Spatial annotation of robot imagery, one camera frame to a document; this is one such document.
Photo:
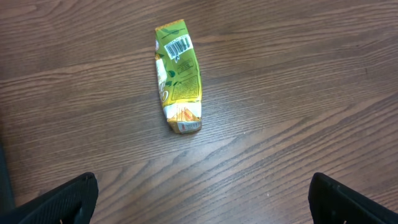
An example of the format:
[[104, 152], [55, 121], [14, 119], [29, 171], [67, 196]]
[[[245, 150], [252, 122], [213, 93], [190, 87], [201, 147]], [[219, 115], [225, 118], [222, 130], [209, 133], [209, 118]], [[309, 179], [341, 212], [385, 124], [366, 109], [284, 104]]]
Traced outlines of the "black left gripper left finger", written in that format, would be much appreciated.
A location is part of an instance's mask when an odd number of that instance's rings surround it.
[[86, 172], [1, 215], [1, 224], [86, 224], [98, 192], [94, 173]]

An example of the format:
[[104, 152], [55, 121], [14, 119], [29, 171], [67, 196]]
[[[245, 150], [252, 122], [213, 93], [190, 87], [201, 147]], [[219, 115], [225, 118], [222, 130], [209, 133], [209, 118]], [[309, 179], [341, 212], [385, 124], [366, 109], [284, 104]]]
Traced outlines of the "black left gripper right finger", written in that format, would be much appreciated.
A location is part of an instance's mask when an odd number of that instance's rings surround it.
[[397, 224], [395, 212], [321, 172], [312, 177], [308, 201], [314, 224]]

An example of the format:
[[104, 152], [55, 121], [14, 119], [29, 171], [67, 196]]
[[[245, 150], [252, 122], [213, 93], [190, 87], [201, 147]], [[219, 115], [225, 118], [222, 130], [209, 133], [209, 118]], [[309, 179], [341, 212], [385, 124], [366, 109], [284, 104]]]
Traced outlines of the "green yellow snack packet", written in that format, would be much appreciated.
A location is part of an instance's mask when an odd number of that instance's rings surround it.
[[155, 29], [155, 67], [167, 123], [175, 133], [199, 131], [203, 96], [201, 73], [183, 19]]

